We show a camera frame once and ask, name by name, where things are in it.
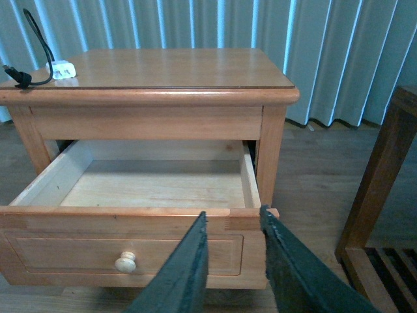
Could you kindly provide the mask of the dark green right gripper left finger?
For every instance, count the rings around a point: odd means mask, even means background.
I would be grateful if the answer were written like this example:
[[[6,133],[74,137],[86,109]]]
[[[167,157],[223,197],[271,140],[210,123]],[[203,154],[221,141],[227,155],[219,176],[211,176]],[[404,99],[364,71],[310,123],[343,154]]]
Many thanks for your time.
[[[158,274],[126,312],[202,312],[209,248],[206,212],[201,212]]]

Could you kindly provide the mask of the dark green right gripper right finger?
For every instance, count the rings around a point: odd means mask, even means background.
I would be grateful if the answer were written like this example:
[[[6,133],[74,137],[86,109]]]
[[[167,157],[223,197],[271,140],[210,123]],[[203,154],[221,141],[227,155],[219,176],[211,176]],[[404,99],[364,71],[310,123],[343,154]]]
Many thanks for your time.
[[[273,214],[260,208],[266,277],[278,312],[378,312],[346,285]]]

